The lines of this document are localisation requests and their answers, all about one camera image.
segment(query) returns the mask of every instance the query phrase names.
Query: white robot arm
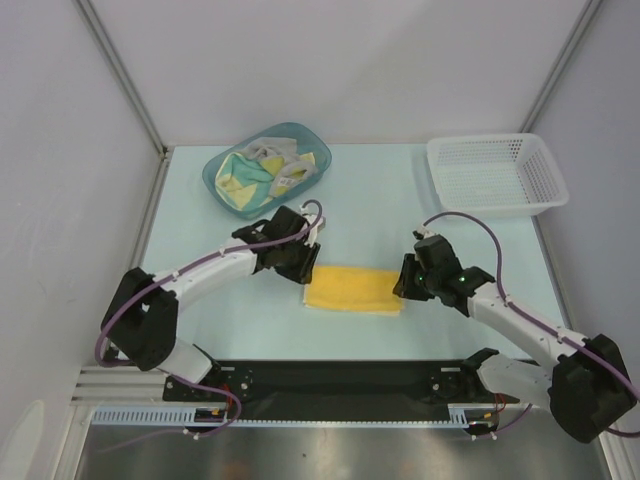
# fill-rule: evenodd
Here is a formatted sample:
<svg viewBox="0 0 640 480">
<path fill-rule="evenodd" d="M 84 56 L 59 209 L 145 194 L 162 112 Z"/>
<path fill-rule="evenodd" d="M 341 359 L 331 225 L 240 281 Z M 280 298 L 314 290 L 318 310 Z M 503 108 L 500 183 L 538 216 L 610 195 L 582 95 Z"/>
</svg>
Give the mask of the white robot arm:
<svg viewBox="0 0 640 480">
<path fill-rule="evenodd" d="M 101 351 L 109 338 L 140 370 L 158 368 L 199 383 L 215 362 L 197 346 L 176 337 L 179 315 L 221 285 L 263 269 L 273 268 L 296 283 L 309 283 L 320 250 L 316 237 L 323 226 L 321 212 L 298 214 L 283 206 L 270 221 L 260 220 L 233 232 L 221 250 L 187 266 L 153 275 L 140 268 L 128 271 L 102 322 L 98 363 L 112 366 Z"/>
<path fill-rule="evenodd" d="M 439 298 L 500 332 L 537 364 L 483 349 L 465 365 L 483 387 L 551 412 L 558 424 L 588 443 L 636 404 L 635 396 L 612 373 L 584 355 L 584 350 L 628 379 L 617 345 L 598 335 L 555 326 L 540 313 L 513 299 L 499 282 L 478 267 L 463 269 L 449 242 L 427 230 L 414 232 L 414 253 L 406 254 L 394 293 L 427 301 Z"/>
</svg>

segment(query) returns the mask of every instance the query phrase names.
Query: cable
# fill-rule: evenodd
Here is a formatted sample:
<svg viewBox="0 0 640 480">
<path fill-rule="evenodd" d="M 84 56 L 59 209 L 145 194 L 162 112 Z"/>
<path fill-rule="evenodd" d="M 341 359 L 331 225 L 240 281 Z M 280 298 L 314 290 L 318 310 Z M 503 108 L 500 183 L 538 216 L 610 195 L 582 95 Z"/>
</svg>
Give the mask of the cable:
<svg viewBox="0 0 640 480">
<path fill-rule="evenodd" d="M 502 412 L 504 412 L 507 409 L 507 400 L 504 398 L 504 395 L 502 395 L 501 393 L 496 393 L 496 414 L 500 414 Z M 500 403 L 502 403 L 502 407 L 498 408 L 498 400 L 500 400 Z"/>
<path fill-rule="evenodd" d="M 471 440 L 477 440 L 478 438 L 480 438 L 480 439 L 485 439 L 485 438 L 493 439 L 493 438 L 496 438 L 495 437 L 496 433 L 504 433 L 507 430 L 511 430 L 517 423 L 519 423 L 527 415 L 527 413 L 529 413 L 531 411 L 532 408 L 533 408 L 533 404 L 530 403 L 529 405 L 527 405 L 527 408 L 525 408 L 520 415 L 518 415 L 516 418 L 511 420 L 504 427 L 498 428 L 495 432 L 487 433 L 485 435 L 477 435 L 475 437 L 472 436 Z"/>
<path fill-rule="evenodd" d="M 227 392 L 231 391 L 229 385 L 227 385 L 226 383 L 222 385 L 222 389 L 226 390 Z M 227 397 L 227 410 L 231 409 L 231 405 L 233 405 L 233 400 L 231 400 L 231 397 Z"/>
<path fill-rule="evenodd" d="M 300 232 L 294 234 L 294 235 L 289 235 L 287 237 L 281 238 L 279 240 L 273 240 L 273 241 L 269 241 L 269 242 L 262 242 L 262 243 L 255 243 L 255 244 L 250 244 L 250 245 L 238 245 L 235 247 L 230 247 L 227 250 L 225 250 L 225 254 L 227 253 L 234 253 L 234 252 L 240 252 L 243 250 L 255 250 L 255 249 L 262 249 L 262 248 L 269 248 L 269 247 L 275 247 L 276 245 L 282 245 L 283 243 L 288 243 L 288 242 L 292 242 L 292 241 L 296 241 L 296 240 L 300 240 L 301 238 L 303 238 L 305 235 L 307 235 L 309 232 L 311 232 L 311 230 L 313 230 L 316 226 L 318 226 L 318 224 L 322 221 L 322 204 L 320 202 L 318 202 L 317 200 L 307 200 L 306 202 L 304 202 L 302 204 L 302 208 L 305 208 L 307 205 L 309 204 L 314 204 L 317 208 L 318 208 L 318 213 L 316 214 L 316 218 L 314 219 L 314 221 L 309 224 L 309 222 L 307 221 L 307 227 L 303 228 Z M 222 255 L 222 253 L 220 251 L 216 251 L 213 253 L 210 253 L 209 255 L 205 255 L 204 257 L 201 257 L 197 260 L 194 260 L 193 262 L 189 263 L 188 265 L 182 267 L 181 269 L 178 270 L 178 275 L 184 275 L 185 273 L 193 270 L 194 268 L 197 268 L 207 262 L 210 262 L 212 260 L 215 260 L 216 258 L 220 257 Z M 142 298 L 144 298 L 145 295 L 147 295 L 149 292 L 155 290 L 158 287 L 161 287 L 162 285 L 168 283 L 169 281 L 174 279 L 174 275 L 168 275 L 164 278 L 161 278 L 160 280 L 157 280 L 156 282 L 152 283 L 151 285 L 143 288 L 142 290 L 140 290 L 138 293 L 136 293 L 133 297 L 131 297 L 129 300 L 127 300 L 117 311 L 116 313 L 109 319 L 109 321 L 106 323 L 106 325 L 104 326 L 104 328 L 102 329 L 102 331 L 100 332 L 100 335 L 98 336 L 98 340 L 96 340 L 96 345 L 94 348 L 94 357 L 96 359 L 96 362 L 98 362 L 98 365 L 105 367 L 105 368 L 112 368 L 118 365 L 128 365 L 129 362 L 126 360 L 116 360 L 114 362 L 107 362 L 104 360 L 104 358 L 102 358 L 102 346 L 105 342 L 105 340 L 107 339 L 109 332 L 111 331 L 111 329 L 113 328 L 113 326 L 116 324 L 116 322 L 118 320 L 120 320 L 120 318 L 122 317 L 122 315 L 124 315 L 124 313 L 131 308 L 133 305 L 135 305 L 137 302 L 139 302 Z M 195 434 L 193 435 L 194 439 L 197 438 L 205 438 L 205 437 L 210 437 L 212 435 L 215 435 L 221 431 L 223 431 L 224 429 L 228 428 L 233 422 L 235 422 L 239 417 L 240 414 L 242 413 L 242 403 L 240 402 L 240 399 L 235 396 L 231 391 L 228 390 L 224 390 L 224 389 L 220 389 L 220 388 L 215 388 L 215 387 L 208 387 L 206 385 L 200 385 L 200 384 L 196 384 L 196 383 L 192 383 L 189 380 L 186 380 L 184 378 L 178 377 L 176 375 L 173 375 L 173 377 L 178 380 L 179 382 L 185 384 L 186 386 L 190 387 L 190 388 L 195 388 L 195 389 L 199 389 L 199 390 L 204 390 L 207 392 L 212 392 L 212 393 L 217 393 L 219 395 L 224 395 L 227 397 L 227 399 L 231 399 L 235 404 L 236 404 L 236 413 L 234 414 L 234 416 L 227 420 L 225 423 L 223 423 L 222 425 L 220 425 L 219 427 L 215 428 L 214 430 L 211 430 L 210 432 L 207 433 L 203 433 L 203 434 Z M 131 440 L 127 440 L 126 442 L 122 442 L 116 445 L 113 445 L 111 447 L 108 447 L 106 449 L 102 449 L 99 452 L 100 453 L 106 453 L 106 452 L 111 452 L 113 450 L 117 450 L 119 448 L 123 448 L 123 447 L 127 447 L 130 445 L 133 445 L 135 443 L 147 440 L 149 438 L 154 438 L 160 435 L 164 435 L 166 433 L 183 433 L 183 430 L 177 430 L 177 429 L 164 429 L 164 430 L 159 430 L 157 432 L 152 432 L 146 435 L 142 435 L 141 437 L 137 437 Z"/>
<path fill-rule="evenodd" d="M 198 438 L 206 438 L 206 437 L 211 437 L 213 435 L 216 435 L 216 434 L 220 433 L 221 431 L 223 431 L 224 429 L 228 428 L 233 422 L 235 422 L 236 420 L 238 420 L 238 418 L 240 418 L 240 414 L 242 413 L 242 404 L 240 403 L 240 399 L 238 397 L 236 397 L 230 391 L 223 390 L 223 389 L 220 389 L 220 388 L 215 388 L 215 387 L 207 387 L 206 385 L 199 385 L 199 384 L 196 384 L 196 383 L 192 383 L 189 380 L 186 380 L 184 378 L 178 377 L 176 375 L 172 375 L 172 376 L 173 376 L 173 378 L 175 378 L 176 380 L 178 380 L 179 382 L 185 384 L 188 387 L 196 388 L 196 389 L 199 389 L 199 390 L 204 390 L 204 391 L 211 392 L 211 393 L 217 393 L 217 394 L 225 395 L 228 399 L 230 399 L 233 403 L 236 404 L 236 413 L 233 415 L 233 417 L 231 417 L 229 420 L 224 422 L 219 427 L 216 427 L 215 429 L 211 430 L 210 432 L 196 433 L 196 434 L 191 435 L 191 437 L 193 439 L 197 440 Z M 230 407 L 229 407 L 229 404 L 227 404 L 227 405 L 228 405 L 227 406 L 227 413 L 229 413 Z M 131 445 L 135 445 L 136 443 L 144 442 L 145 440 L 149 440 L 150 438 L 159 437 L 161 435 L 165 435 L 165 434 L 169 434 L 169 433 L 182 433 L 182 434 L 185 434 L 186 432 L 185 432 L 184 429 L 165 428 L 164 430 L 158 430 L 156 432 L 147 433 L 145 435 L 141 435 L 139 437 L 132 438 L 131 440 L 127 440 L 127 441 L 124 441 L 124 442 L 121 442 L 121 443 L 117 443 L 117 444 L 111 445 L 110 447 L 107 447 L 107 448 L 102 448 L 102 449 L 98 450 L 98 453 L 113 452 L 114 450 L 119 450 L 119 449 L 124 448 L 124 447 L 129 447 Z"/>
<path fill-rule="evenodd" d="M 585 355 L 586 357 L 588 357 L 589 359 L 593 360 L 598 365 L 600 365 L 601 367 L 606 369 L 620 383 L 622 383 L 625 386 L 625 388 L 627 390 L 629 390 L 629 392 L 631 392 L 631 394 L 633 396 L 636 397 L 636 400 L 640 401 L 640 391 L 629 381 L 629 379 L 627 377 L 625 377 L 620 371 L 618 371 L 617 368 L 615 368 L 613 365 L 611 365 L 609 362 L 607 362 L 603 358 L 600 358 L 595 353 L 593 353 L 590 350 L 588 350 L 583 345 L 580 345 L 579 343 L 573 341 L 572 339 L 570 339 L 568 337 L 561 337 L 560 333 L 557 330 L 555 330 L 554 328 L 551 328 L 550 326 L 548 326 L 545 323 L 541 322 L 540 320 L 535 318 L 533 315 L 530 315 L 529 313 L 525 312 L 520 307 L 518 307 L 516 304 L 514 304 L 512 301 L 507 299 L 507 292 L 506 292 L 506 290 L 504 288 L 504 285 L 502 283 L 502 261 L 503 261 L 502 245 L 500 244 L 500 240 L 498 240 L 498 237 L 496 236 L 496 234 L 493 232 L 493 230 L 491 230 L 491 228 L 489 228 L 489 226 L 486 223 L 484 223 L 482 220 L 474 217 L 473 215 L 469 215 L 468 213 L 442 212 L 442 213 L 439 213 L 439 214 L 434 215 L 433 217 L 429 218 L 422 225 L 426 227 L 428 224 L 430 224 L 434 220 L 437 220 L 438 218 L 445 217 L 445 216 L 462 217 L 462 218 L 466 218 L 468 220 L 471 220 L 472 222 L 475 222 L 478 225 L 480 225 L 489 234 L 489 236 L 493 240 L 493 243 L 494 243 L 494 245 L 496 247 L 496 252 L 498 254 L 498 262 L 497 262 L 498 264 L 496 266 L 496 285 L 498 287 L 498 292 L 499 292 L 500 297 L 502 298 L 502 300 L 505 302 L 505 304 L 511 310 L 516 312 L 518 315 L 520 315 L 522 318 L 524 318 L 528 322 L 534 324 L 539 329 L 543 330 L 544 332 L 548 333 L 549 335 L 554 336 L 555 338 L 557 338 L 561 342 L 564 342 L 565 344 L 569 345 L 571 348 L 574 348 L 576 351 L 582 353 L 583 355 Z M 613 435 L 617 435 L 619 437 L 623 437 L 623 438 L 640 438 L 640 431 L 638 431 L 638 432 L 620 432 L 620 431 L 615 430 L 613 428 L 607 428 L 605 431 L 608 432 L 608 433 L 611 433 Z"/>
<path fill-rule="evenodd" d="M 298 232 L 298 233 L 296 233 L 294 235 L 289 235 L 288 237 L 281 238 L 280 240 L 273 240 L 273 241 L 270 241 L 270 242 L 262 242 L 262 243 L 254 243 L 254 244 L 251 244 L 251 245 L 238 245 L 238 246 L 235 246 L 235 247 L 230 247 L 230 248 L 225 250 L 225 254 L 240 252 L 240 251 L 243 251 L 243 250 L 255 250 L 255 249 L 268 248 L 268 247 L 275 247 L 276 245 L 282 245 L 283 243 L 288 243 L 288 242 L 300 240 L 305 235 L 307 235 L 309 232 L 311 232 L 311 230 L 313 230 L 322 221 L 322 205 L 317 200 L 307 200 L 306 202 L 304 202 L 302 204 L 302 208 L 305 208 L 307 205 L 309 205 L 311 203 L 314 204 L 316 207 L 318 207 L 318 213 L 316 214 L 316 218 L 311 223 L 311 225 L 309 225 L 306 228 L 303 228 L 302 230 L 300 230 L 300 232 Z M 220 256 L 221 256 L 220 251 L 215 251 L 213 253 L 205 255 L 204 257 L 201 257 L 201 258 L 199 258 L 197 260 L 194 260 L 193 262 L 191 262 L 188 265 L 186 265 L 186 266 L 182 267 L 181 269 L 179 269 L 178 270 L 178 275 L 184 275 L 185 273 L 190 272 L 194 268 L 197 268 L 200 265 L 203 265 L 203 264 L 205 264 L 207 262 L 210 262 L 211 260 L 215 260 L 216 258 L 218 258 Z M 119 365 L 129 365 L 130 364 L 130 362 L 127 361 L 127 360 L 115 360 L 113 362 L 107 362 L 107 361 L 104 360 L 104 358 L 102 358 L 102 346 L 104 345 L 105 340 L 109 336 L 109 332 L 111 331 L 113 326 L 116 324 L 116 322 L 118 320 L 120 320 L 122 315 L 124 315 L 124 313 L 127 310 L 129 310 L 133 305 L 135 305 L 142 298 L 144 298 L 145 295 L 147 295 L 149 292 L 152 292 L 156 288 L 161 287 L 162 285 L 164 285 L 166 283 L 169 283 L 173 279 L 174 279 L 174 275 L 171 274 L 171 275 L 167 275 L 164 278 L 161 278 L 160 280 L 155 281 L 154 283 L 152 283 L 148 287 L 145 287 L 142 290 L 140 290 L 138 293 L 136 293 L 129 300 L 127 300 L 116 311 L 116 313 L 113 314 L 113 316 L 109 319 L 107 324 L 104 326 L 104 328 L 100 332 L 100 335 L 98 336 L 98 340 L 96 341 L 96 345 L 95 345 L 93 353 L 94 353 L 94 357 L 96 359 L 96 362 L 98 362 L 98 365 L 100 365 L 102 367 L 105 367 L 105 368 L 110 368 L 110 367 L 116 367 L 116 366 L 119 366 Z"/>
</svg>

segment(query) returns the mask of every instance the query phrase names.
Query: light blue table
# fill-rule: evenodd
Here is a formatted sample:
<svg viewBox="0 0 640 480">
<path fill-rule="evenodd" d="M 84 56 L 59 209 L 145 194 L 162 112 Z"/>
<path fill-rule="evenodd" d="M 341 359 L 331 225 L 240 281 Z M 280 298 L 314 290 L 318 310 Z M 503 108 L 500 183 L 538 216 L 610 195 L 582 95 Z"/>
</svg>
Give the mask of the light blue table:
<svg viewBox="0 0 640 480">
<path fill-rule="evenodd" d="M 245 222 L 205 187 L 204 165 L 228 147 L 177 147 L 143 261 L 149 272 L 181 266 L 216 250 Z M 411 232 L 440 207 L 423 145 L 333 145 L 333 163 L 302 197 L 322 202 L 327 228 L 317 264 L 399 270 L 412 251 Z M 508 291 L 563 324 L 530 218 L 490 220 L 505 255 Z M 496 254 L 478 226 L 443 219 L 444 234 L 464 266 L 495 273 Z M 261 272 L 225 285 L 180 318 L 179 335 L 214 358 L 256 360 L 438 360 L 466 358 L 484 347 L 527 358 L 500 334 L 438 300 L 405 302 L 398 317 L 305 308 L 303 287 Z"/>
</svg>

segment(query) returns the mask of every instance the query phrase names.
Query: white wall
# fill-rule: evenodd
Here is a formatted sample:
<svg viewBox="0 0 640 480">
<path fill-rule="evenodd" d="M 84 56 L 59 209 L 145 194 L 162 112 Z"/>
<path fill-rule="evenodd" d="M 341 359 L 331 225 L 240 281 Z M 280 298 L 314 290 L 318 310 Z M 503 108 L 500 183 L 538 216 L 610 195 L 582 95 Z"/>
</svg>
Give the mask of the white wall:
<svg viewBox="0 0 640 480">
<path fill-rule="evenodd" d="M 43 479 L 158 157 L 70 0 L 0 15 L 0 445 L 45 402 Z"/>
<path fill-rule="evenodd" d="M 94 0 L 163 139 L 515 131 L 585 0 Z"/>
<path fill-rule="evenodd" d="M 640 384 L 640 2 L 607 2 L 536 128 L 571 200 L 542 227 L 571 316 L 621 347 Z M 640 408 L 627 415 L 640 430 Z M 640 459 L 639 442 L 635 447 Z"/>
</svg>

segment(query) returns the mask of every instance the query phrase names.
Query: yellow towel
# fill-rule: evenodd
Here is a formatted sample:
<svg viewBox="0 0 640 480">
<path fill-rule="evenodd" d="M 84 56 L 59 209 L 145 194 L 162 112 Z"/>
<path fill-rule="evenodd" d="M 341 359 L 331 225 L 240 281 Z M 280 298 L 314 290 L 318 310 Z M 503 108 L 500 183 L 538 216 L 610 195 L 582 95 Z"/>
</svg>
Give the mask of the yellow towel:
<svg viewBox="0 0 640 480">
<path fill-rule="evenodd" d="M 308 307 L 397 315 L 402 300 L 393 294 L 398 272 L 356 267 L 316 266 L 305 288 Z"/>
</svg>

